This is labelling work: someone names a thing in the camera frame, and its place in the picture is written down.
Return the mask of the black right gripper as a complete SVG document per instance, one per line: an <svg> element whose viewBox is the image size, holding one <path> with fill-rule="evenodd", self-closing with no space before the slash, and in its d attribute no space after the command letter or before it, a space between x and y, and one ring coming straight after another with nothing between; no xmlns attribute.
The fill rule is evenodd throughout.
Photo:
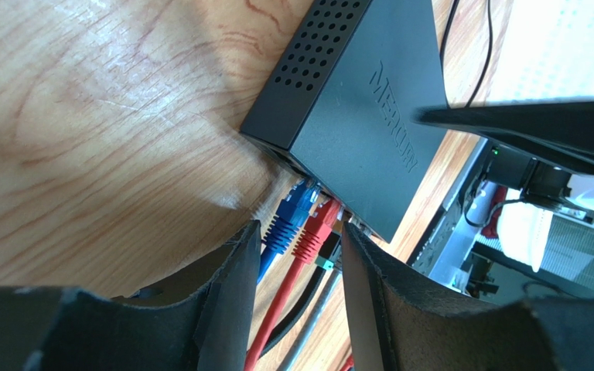
<svg viewBox="0 0 594 371"><path fill-rule="evenodd" d="M594 101L430 107L419 110L415 120L507 146L491 147L485 179L516 190L522 201L537 207L571 205L567 200L571 174L553 165L594 175Z"/></svg>

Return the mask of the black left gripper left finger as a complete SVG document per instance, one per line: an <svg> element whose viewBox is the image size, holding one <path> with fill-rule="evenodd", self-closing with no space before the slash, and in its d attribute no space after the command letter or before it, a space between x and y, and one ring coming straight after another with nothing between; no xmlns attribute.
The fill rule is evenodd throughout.
<svg viewBox="0 0 594 371"><path fill-rule="evenodd" d="M0 370L241 370L260 260L252 220L129 297L0 287Z"/></svg>

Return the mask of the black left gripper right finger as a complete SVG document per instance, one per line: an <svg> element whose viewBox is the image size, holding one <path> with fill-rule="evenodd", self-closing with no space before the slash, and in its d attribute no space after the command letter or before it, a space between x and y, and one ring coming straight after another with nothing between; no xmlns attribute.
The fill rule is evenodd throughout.
<svg viewBox="0 0 594 371"><path fill-rule="evenodd" d="M594 299L496 306L420 274L351 223L342 248L357 370L594 370Z"/></svg>

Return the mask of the black network switch box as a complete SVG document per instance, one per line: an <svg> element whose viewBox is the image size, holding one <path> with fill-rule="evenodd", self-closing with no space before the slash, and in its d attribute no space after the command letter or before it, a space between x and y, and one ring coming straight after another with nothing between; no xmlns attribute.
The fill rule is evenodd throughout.
<svg viewBox="0 0 594 371"><path fill-rule="evenodd" d="M315 1L241 133L388 242L446 134L415 115L445 105L430 1Z"/></svg>

